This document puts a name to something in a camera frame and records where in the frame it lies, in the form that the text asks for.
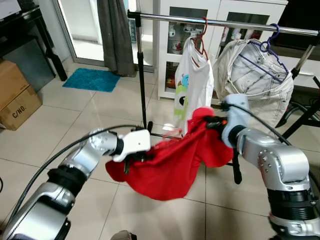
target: gray curtain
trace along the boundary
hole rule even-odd
[[[104,65],[121,76],[134,76],[129,22],[123,0],[97,0]]]

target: black cable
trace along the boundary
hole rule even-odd
[[[254,115],[251,111],[243,108],[242,106],[238,106],[235,104],[230,104],[230,103],[226,103],[223,102],[221,104],[221,106],[224,107],[235,107],[237,109],[240,109],[244,112],[246,112],[247,114],[249,114],[251,117],[255,118],[256,120],[258,120],[261,124],[263,124],[267,129],[269,129],[271,132],[273,132],[282,142],[284,142],[287,145],[292,145],[287,139],[285,139],[279,132],[277,132],[273,127],[269,126],[266,122],[264,122],[262,119],[260,119],[259,117],[257,117],[256,115]]]
[[[4,189],[4,181],[2,180],[2,178],[0,177],[0,193],[2,192],[2,190]]]
[[[112,129],[118,129],[118,128],[136,128],[138,127],[137,125],[132,125],[132,124],[126,124],[126,125],[117,125],[117,126],[112,126],[112,127],[108,127],[105,129],[102,129],[100,131],[97,131],[95,133],[92,134],[88,134],[86,136],[83,136],[82,138],[70,143],[68,146],[66,146],[65,148],[63,148],[62,150],[60,150],[58,153],[56,153],[54,156],[52,156],[48,161],[46,161],[37,171],[36,173],[33,175],[33,177],[31,178],[31,180],[29,181],[29,183],[27,184],[27,186],[25,187],[25,189],[23,190],[19,200],[17,201],[13,212],[11,213],[11,216],[9,218],[9,221],[11,221],[11,219],[17,214],[22,202],[24,201],[24,199],[26,198],[31,186],[35,183],[36,179],[39,177],[39,175],[46,169],[46,167],[48,167],[56,158],[58,158],[61,154],[63,154],[65,151],[69,150],[70,148],[72,148],[73,146],[104,132],[110,131]]]

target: cardboard box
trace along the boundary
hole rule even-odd
[[[0,59],[0,111],[28,86],[15,63]]]
[[[38,95],[29,86],[0,110],[0,125],[9,130],[17,130],[40,106]]]

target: white floor tile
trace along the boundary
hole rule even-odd
[[[154,85],[145,84],[144,88],[147,105]],[[120,80],[113,92],[97,92],[83,111],[141,121],[140,84],[134,81]]]
[[[62,87],[65,82],[58,77],[50,81],[39,92],[42,104],[57,108],[82,111],[96,91]]]
[[[126,124],[139,125],[140,123],[132,120],[97,115],[95,113],[90,113],[90,112],[82,112],[78,117],[78,119],[74,122],[72,127],[69,129],[69,131],[65,134],[63,139],[59,142],[58,146],[54,149],[51,155],[53,156],[55,153],[63,149],[68,144],[74,142],[75,140],[78,140],[79,138],[83,137],[84,135],[86,135],[87,133],[89,133],[90,131],[96,128],[108,128],[115,125],[126,125]],[[130,128],[128,127],[117,128],[114,131],[117,132],[118,134],[126,134],[130,132]],[[68,152],[61,155],[61,157],[59,157],[49,167],[50,168],[57,167],[61,163],[63,158],[68,154]],[[99,163],[96,169],[94,170],[93,174],[91,175],[91,178],[108,181],[108,182],[114,182],[105,169],[106,162],[110,160],[111,160],[111,157],[109,156],[102,157],[99,160]]]
[[[3,230],[7,224],[7,221],[9,220],[9,213],[11,214],[14,205],[18,201],[18,198],[38,168],[1,158],[0,166],[0,177],[3,180],[3,190],[0,193],[0,226]],[[29,199],[39,185],[45,182],[47,179],[47,171],[44,171],[31,187],[25,200]]]
[[[145,84],[156,84],[157,76],[152,72],[144,72],[144,83]],[[136,73],[135,77],[122,77],[122,80],[129,80],[140,83],[140,75],[139,72]]]
[[[179,132],[175,131],[176,129],[177,129],[176,127],[173,127],[170,124],[168,124],[168,125],[153,124],[151,132],[155,133],[155,134],[166,135],[166,136],[179,137],[180,134],[179,134]],[[169,141],[170,139],[163,138],[160,136],[150,136],[150,140],[151,140],[151,145],[154,146],[161,141]]]
[[[0,129],[0,158],[42,165],[79,114],[79,111],[41,106],[16,131]]]
[[[104,60],[104,50],[101,44],[73,39],[73,47],[78,58]]]
[[[143,50],[143,64],[147,66],[153,65],[153,43],[152,35],[142,36],[142,50]],[[85,41],[85,40],[73,40],[73,46],[78,58],[92,59],[103,61],[104,60],[104,50],[101,44]],[[133,62],[138,63],[138,46],[137,43],[132,43],[132,56]]]
[[[67,72],[73,73],[75,70],[77,70],[79,68],[104,70],[104,71],[109,70],[109,68],[107,68],[106,66],[96,66],[96,65],[89,65],[89,64],[76,63],[76,62],[72,62],[71,64],[67,65],[65,70]]]
[[[320,152],[309,150],[303,150],[303,152],[308,158],[310,170],[312,171],[313,175],[318,179],[318,183],[320,183]]]
[[[301,112],[295,112],[285,125],[276,130],[283,134],[301,115]],[[320,152],[320,128],[303,125],[288,138],[288,141],[297,148]]]
[[[239,157],[242,182],[234,182],[232,166],[206,169],[206,202],[208,204],[268,216],[270,211],[267,190],[261,173]]]
[[[205,204],[156,201],[119,185],[100,239],[128,230],[141,240],[204,240]]]
[[[99,239],[117,187],[117,184],[95,179],[85,183],[68,216],[71,229],[66,239]]]
[[[74,60],[72,58],[72,56],[70,55],[68,58],[66,58],[63,62],[62,62],[62,65],[63,65],[63,68],[64,70],[67,72],[68,71],[68,68],[74,63]]]
[[[159,98],[159,96],[158,96],[158,88],[159,88],[159,85],[157,83],[154,86],[154,89],[153,89],[153,92],[152,92],[152,95],[151,95],[151,99],[153,99],[153,100],[171,100],[171,101],[174,101],[173,99]]]
[[[266,240],[274,235],[275,232],[265,216],[206,205],[208,240]]]
[[[171,99],[150,99],[146,110],[147,120],[159,125],[175,125],[174,105],[175,103]]]

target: clothing rack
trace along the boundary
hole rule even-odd
[[[144,54],[142,49],[142,40],[141,40],[141,19],[148,20],[156,20],[156,21],[167,21],[167,22],[176,22],[176,23],[185,23],[185,24],[206,24],[206,21],[203,18],[193,18],[193,17],[183,17],[183,16],[168,16],[168,15],[157,15],[150,13],[142,13],[142,12],[127,12],[127,16],[130,19],[135,19],[135,30],[136,30],[136,42],[137,42],[137,58],[138,58],[138,70],[139,70],[139,79],[140,79],[140,91],[141,91],[141,107],[142,107],[142,119],[143,119],[143,127],[148,129],[151,136],[164,137],[168,136],[153,133],[153,122],[149,121],[147,123],[146,116],[146,93],[145,93],[145,76],[144,76]],[[228,28],[238,28],[238,29],[252,29],[252,30],[260,30],[260,31],[269,31],[269,32],[277,32],[278,29],[276,26],[272,25],[262,25],[255,23],[245,23],[245,22],[236,22],[236,21],[222,21],[222,20],[207,20],[208,26],[217,26],[217,27],[228,27]],[[303,35],[314,37],[314,41],[310,43],[308,48],[305,50],[304,54],[300,58],[297,65],[291,70],[292,78],[294,79],[300,72],[301,67],[307,61],[310,54],[313,52],[315,47],[320,44],[320,30],[309,30],[309,29],[301,29],[301,28],[292,28],[292,27],[279,27],[280,33],[293,34],[293,35]],[[316,105],[312,105],[307,112],[305,112],[288,130],[289,133],[286,135],[291,135],[294,133],[301,125],[311,125],[320,127],[320,124],[317,122],[310,122],[309,117],[312,116],[315,111],[319,109],[320,100],[315,102]],[[234,181],[236,184],[240,184],[242,181],[242,176],[240,172],[239,162],[238,162],[238,153],[234,151],[232,163],[228,163],[228,165],[233,167]]]

